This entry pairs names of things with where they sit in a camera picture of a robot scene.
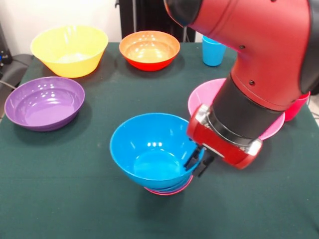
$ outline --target green tablecloth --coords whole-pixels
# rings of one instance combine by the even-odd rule
[[[188,119],[200,83],[226,77],[235,60],[207,67],[201,45],[182,44],[172,65],[141,72],[110,43],[98,69],[79,79],[86,100],[66,127],[28,131],[0,124],[0,239],[316,239],[319,130],[307,107],[265,142],[243,171],[218,161],[182,193],[150,194],[110,156],[116,127],[138,114]],[[53,75],[38,60],[23,82]]]

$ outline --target red robot arm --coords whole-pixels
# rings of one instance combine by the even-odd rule
[[[214,102],[197,110],[187,134],[231,165],[244,168],[261,149],[258,137],[319,81],[319,0],[164,3],[180,25],[238,52]],[[202,115],[205,120],[198,120]]]

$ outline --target purple bowl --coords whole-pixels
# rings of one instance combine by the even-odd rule
[[[64,77],[43,77],[16,88],[4,105],[13,123],[33,131],[52,131],[72,121],[85,98],[84,89]]]

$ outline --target yellow bowl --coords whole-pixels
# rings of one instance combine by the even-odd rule
[[[31,43],[31,52],[56,75],[77,78],[98,66],[109,39],[103,31],[83,25],[52,28]]]

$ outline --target red bowl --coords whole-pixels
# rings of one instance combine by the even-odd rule
[[[180,50],[179,41],[161,31],[138,31],[120,42],[120,53],[134,67],[158,71],[168,66]]]

